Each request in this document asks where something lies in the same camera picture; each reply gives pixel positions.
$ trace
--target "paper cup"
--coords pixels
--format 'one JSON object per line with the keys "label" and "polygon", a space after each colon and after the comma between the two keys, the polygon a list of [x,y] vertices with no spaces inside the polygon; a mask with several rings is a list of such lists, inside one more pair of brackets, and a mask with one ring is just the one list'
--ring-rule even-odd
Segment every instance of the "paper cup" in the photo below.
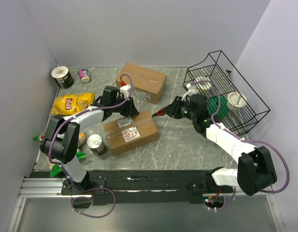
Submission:
{"label": "paper cup", "polygon": [[233,111],[236,111],[247,104],[247,98],[238,92],[231,92],[227,95],[226,106]]}
{"label": "paper cup", "polygon": [[[196,81],[210,81],[209,78],[204,77],[204,76],[198,76]],[[212,84],[209,82],[203,82],[195,85],[195,92],[196,93],[206,93],[210,88],[212,87]]]}

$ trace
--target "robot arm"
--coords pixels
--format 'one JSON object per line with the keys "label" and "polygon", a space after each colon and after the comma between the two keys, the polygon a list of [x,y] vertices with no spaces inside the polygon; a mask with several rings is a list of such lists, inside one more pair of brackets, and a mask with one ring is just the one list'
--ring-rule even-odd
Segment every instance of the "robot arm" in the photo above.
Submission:
{"label": "robot arm", "polygon": [[[41,143],[41,151],[48,155],[50,144],[55,139],[54,146],[51,153],[51,158],[63,167],[72,181],[76,183],[79,189],[88,189],[89,173],[81,166],[76,157],[78,135],[80,131],[102,122],[110,117],[113,113],[120,113],[121,115],[136,116],[139,114],[134,106],[132,98],[129,98],[124,104],[119,107],[111,108],[109,106],[116,106],[122,103],[129,95],[131,87],[124,85],[120,91],[116,87],[106,86],[103,95],[98,97],[95,102],[88,107],[85,113],[75,117],[69,121],[60,130],[59,134],[64,133],[64,138],[53,138],[58,127],[65,121],[74,116],[60,117],[54,116],[50,119],[49,125],[44,134],[44,139]],[[109,107],[106,110],[99,110],[100,107]]]}
{"label": "robot arm", "polygon": [[247,195],[276,183],[277,176],[270,152],[264,146],[256,147],[234,137],[223,125],[214,124],[207,110],[207,102],[202,94],[195,94],[187,88],[191,96],[176,96],[175,100],[153,116],[167,114],[175,119],[187,118],[192,121],[195,130],[226,151],[238,164],[237,169],[223,167],[212,170],[209,174],[211,185],[240,187]]}

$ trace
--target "wire basket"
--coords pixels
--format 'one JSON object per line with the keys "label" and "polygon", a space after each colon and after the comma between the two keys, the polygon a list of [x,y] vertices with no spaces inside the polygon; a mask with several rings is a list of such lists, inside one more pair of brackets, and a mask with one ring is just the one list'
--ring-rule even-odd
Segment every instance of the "wire basket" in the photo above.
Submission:
{"label": "wire basket", "polygon": [[[223,51],[210,52],[206,58],[187,69],[183,86],[187,83],[209,79],[220,92],[221,109],[217,114],[221,122],[237,135],[248,133],[269,112],[270,108],[240,74]],[[209,114],[217,110],[218,96],[213,87],[196,84],[196,91],[206,97]],[[232,108],[228,96],[239,93],[245,101],[243,107]]]}

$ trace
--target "yellow chip bag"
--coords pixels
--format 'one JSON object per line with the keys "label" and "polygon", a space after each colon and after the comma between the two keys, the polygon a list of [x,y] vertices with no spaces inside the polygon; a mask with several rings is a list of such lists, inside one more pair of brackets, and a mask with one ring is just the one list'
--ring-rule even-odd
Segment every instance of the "yellow chip bag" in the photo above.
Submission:
{"label": "yellow chip bag", "polygon": [[54,101],[52,115],[74,115],[87,109],[94,101],[94,93],[58,96]]}

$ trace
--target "tin can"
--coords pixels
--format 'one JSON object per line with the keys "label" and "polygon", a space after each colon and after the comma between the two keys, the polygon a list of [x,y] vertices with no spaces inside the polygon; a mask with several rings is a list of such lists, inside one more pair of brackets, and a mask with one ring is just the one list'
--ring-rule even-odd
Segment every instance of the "tin can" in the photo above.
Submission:
{"label": "tin can", "polygon": [[60,66],[52,70],[51,76],[60,88],[69,88],[74,83],[74,79],[72,78],[68,68],[65,66]]}
{"label": "tin can", "polygon": [[88,81],[90,81],[90,76],[89,76],[89,70],[88,69],[81,69],[78,71],[78,75],[80,77],[80,80],[83,83],[86,83]]}
{"label": "tin can", "polygon": [[98,134],[93,134],[88,138],[88,147],[91,149],[94,155],[100,156],[106,151],[106,146],[103,139]]}
{"label": "tin can", "polygon": [[84,144],[86,141],[85,134],[83,132],[79,133],[78,137],[78,147],[80,147],[82,144]]}

